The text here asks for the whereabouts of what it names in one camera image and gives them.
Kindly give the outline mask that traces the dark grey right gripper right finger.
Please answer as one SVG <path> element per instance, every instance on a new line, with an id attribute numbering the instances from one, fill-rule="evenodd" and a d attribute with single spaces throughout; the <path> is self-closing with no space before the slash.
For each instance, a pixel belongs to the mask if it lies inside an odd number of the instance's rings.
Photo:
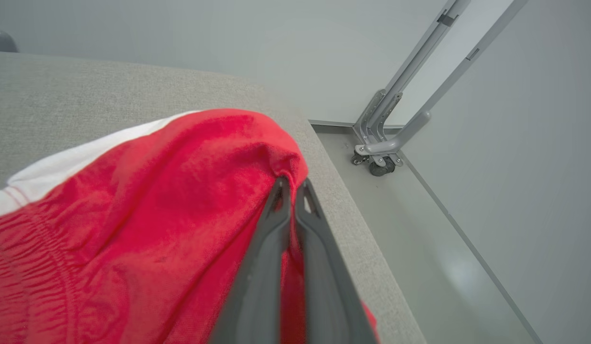
<path id="1" fill-rule="evenodd" d="M 298 187 L 294 216 L 304 260 L 306 342 L 376 344 L 376 333 L 309 179 Z"/>

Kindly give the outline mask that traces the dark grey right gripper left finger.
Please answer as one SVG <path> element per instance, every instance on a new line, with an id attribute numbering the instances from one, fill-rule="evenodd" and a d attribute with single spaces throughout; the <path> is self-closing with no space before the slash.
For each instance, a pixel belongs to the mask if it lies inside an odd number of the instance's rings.
<path id="1" fill-rule="evenodd" d="M 211 344 L 278 344 L 282 254 L 289 245 L 291 195 L 277 178 L 221 313 Z"/>

